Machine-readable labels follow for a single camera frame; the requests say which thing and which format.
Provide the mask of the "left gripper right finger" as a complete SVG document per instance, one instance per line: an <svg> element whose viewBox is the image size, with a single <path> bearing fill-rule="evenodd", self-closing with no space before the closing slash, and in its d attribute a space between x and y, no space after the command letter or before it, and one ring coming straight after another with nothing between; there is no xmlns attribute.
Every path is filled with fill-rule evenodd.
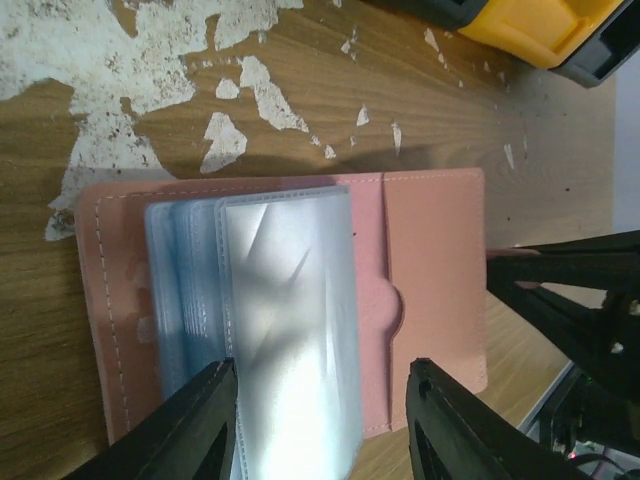
<svg viewBox="0 0 640 480"><path fill-rule="evenodd" d="M435 362L416 359L406 390L415 479L586 479L544 449Z"/></svg>

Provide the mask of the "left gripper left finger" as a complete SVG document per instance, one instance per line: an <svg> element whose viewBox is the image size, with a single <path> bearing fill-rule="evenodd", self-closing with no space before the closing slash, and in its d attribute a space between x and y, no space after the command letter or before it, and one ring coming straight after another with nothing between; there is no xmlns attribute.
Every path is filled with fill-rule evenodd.
<svg viewBox="0 0 640 480"><path fill-rule="evenodd" d="M209 364L132 431L65 478L230 478L237 391L233 360Z"/></svg>

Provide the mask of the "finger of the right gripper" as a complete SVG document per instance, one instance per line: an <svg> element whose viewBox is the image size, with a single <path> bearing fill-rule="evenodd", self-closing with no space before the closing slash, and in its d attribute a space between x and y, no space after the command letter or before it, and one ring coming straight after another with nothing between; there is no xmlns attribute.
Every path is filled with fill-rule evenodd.
<svg viewBox="0 0 640 480"><path fill-rule="evenodd" d="M601 290L589 308L546 284ZM487 252L487 289L584 370L639 368L637 230Z"/></svg>

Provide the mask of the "pink card holder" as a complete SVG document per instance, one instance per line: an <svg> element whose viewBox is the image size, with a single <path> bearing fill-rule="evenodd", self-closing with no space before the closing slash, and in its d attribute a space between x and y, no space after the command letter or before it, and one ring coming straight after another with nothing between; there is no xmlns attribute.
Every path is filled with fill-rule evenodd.
<svg viewBox="0 0 640 480"><path fill-rule="evenodd" d="M74 216L110 446L225 359L228 479L348 477L418 358L486 388L479 169L104 183Z"/></svg>

